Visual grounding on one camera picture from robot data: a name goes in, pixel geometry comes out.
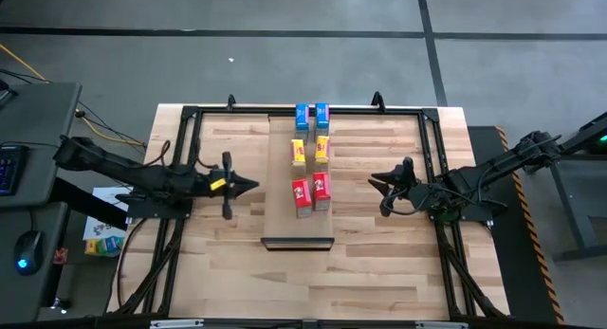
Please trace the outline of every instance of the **keyboard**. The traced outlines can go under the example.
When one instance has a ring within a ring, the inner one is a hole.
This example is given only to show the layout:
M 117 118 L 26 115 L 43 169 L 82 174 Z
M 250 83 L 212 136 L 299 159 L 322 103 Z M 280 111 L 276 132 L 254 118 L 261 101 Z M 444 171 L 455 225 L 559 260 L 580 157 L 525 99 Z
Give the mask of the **keyboard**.
M 27 158 L 27 146 L 0 147 L 0 196 L 15 195 Z

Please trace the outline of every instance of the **small cardboard box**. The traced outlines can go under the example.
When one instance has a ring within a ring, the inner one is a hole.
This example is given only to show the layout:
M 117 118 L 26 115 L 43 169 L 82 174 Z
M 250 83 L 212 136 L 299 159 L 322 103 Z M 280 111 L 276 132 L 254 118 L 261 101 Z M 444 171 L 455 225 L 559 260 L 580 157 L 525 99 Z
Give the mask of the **small cardboard box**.
M 310 110 L 307 104 L 295 105 L 295 139 L 307 143 L 307 134 L 310 127 Z
M 302 139 L 291 139 L 291 165 L 293 178 L 305 177 L 305 144 Z
M 329 104 L 326 102 L 318 102 L 316 104 L 314 138 L 318 136 L 329 136 Z
M 307 179 L 294 180 L 291 182 L 291 185 L 293 187 L 297 217 L 301 218 L 312 215 L 312 198 L 307 185 Z
M 331 207 L 331 182 L 329 173 L 313 173 L 314 210 L 329 210 Z
M 316 153 L 314 154 L 316 172 L 329 171 L 330 147 L 329 136 L 318 136 L 316 138 Z

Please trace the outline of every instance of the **red box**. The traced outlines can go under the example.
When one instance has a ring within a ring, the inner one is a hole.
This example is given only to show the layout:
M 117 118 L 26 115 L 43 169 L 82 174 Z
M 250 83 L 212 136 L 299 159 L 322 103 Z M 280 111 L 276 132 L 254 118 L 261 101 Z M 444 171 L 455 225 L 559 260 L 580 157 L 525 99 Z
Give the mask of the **red box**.
M 308 216 L 308 213 L 311 215 L 312 198 L 310 196 L 310 189 L 307 185 L 307 179 L 295 180 L 292 182 L 292 186 L 297 216 Z
M 331 205 L 331 182 L 329 173 L 313 173 L 314 210 L 328 210 Z

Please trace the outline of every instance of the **computer mouse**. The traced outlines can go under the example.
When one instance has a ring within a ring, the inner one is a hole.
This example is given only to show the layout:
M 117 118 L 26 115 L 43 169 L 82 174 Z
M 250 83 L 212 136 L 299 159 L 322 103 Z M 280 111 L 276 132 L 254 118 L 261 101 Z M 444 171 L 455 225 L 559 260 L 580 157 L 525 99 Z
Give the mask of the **computer mouse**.
M 14 263 L 20 275 L 29 276 L 40 269 L 43 260 L 42 237 L 40 230 L 30 230 L 17 239 Z

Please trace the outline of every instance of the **orange and black hazard tape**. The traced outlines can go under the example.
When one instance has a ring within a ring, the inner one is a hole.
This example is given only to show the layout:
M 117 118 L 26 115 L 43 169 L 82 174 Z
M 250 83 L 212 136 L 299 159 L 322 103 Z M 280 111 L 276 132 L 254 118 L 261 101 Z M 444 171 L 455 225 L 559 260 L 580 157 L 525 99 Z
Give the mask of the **orange and black hazard tape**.
M 508 150 L 508 142 L 506 140 L 506 133 L 504 129 L 501 127 L 495 127 L 502 138 L 502 145 L 504 146 L 504 151 Z M 538 258 L 538 263 L 540 263 L 540 271 L 543 275 L 543 281 L 546 283 L 546 287 L 548 288 L 548 296 L 552 301 L 552 308 L 554 309 L 557 322 L 559 324 L 565 324 L 565 320 L 562 316 L 561 306 L 559 305 L 559 300 L 557 299 L 557 293 L 554 291 L 554 285 L 552 284 L 552 279 L 550 278 L 550 272 L 548 272 L 548 265 L 546 264 L 546 260 L 543 257 L 542 246 L 540 245 L 540 240 L 538 240 L 538 232 L 535 230 L 535 225 L 533 225 L 533 219 L 531 218 L 531 213 L 529 212 L 529 205 L 527 203 L 527 199 L 524 197 L 523 192 L 523 184 L 521 183 L 521 178 L 516 174 L 512 173 L 512 179 L 514 180 L 514 187 L 516 187 L 517 194 L 519 196 L 519 200 L 521 201 L 521 208 L 523 209 L 524 219 L 527 222 L 527 229 L 529 230 L 529 237 L 533 241 L 533 248 L 535 248 L 535 255 Z

